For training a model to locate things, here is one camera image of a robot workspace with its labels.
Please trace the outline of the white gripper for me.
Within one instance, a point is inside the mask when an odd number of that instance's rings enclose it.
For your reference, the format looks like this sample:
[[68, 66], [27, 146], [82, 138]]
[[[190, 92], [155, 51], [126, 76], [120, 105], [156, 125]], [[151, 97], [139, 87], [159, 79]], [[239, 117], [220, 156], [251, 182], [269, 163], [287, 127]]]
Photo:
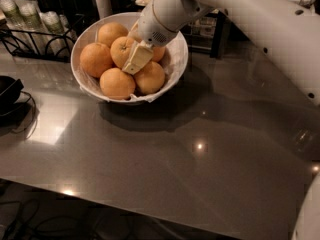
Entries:
[[122, 70], [134, 75], [152, 58], [152, 46], [165, 46], [190, 22], [205, 16], [212, 7], [198, 0], [152, 0], [138, 19], [138, 34], [143, 41], [135, 41]]

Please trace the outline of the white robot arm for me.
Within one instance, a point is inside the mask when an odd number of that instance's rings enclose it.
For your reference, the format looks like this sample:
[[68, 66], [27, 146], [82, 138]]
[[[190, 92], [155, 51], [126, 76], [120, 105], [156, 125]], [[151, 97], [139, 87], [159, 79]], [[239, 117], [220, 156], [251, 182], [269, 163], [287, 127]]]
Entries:
[[227, 16], [306, 95], [320, 105], [320, 16], [287, 0], [152, 0], [138, 19], [142, 41], [123, 70], [134, 74], [178, 32], [210, 11]]

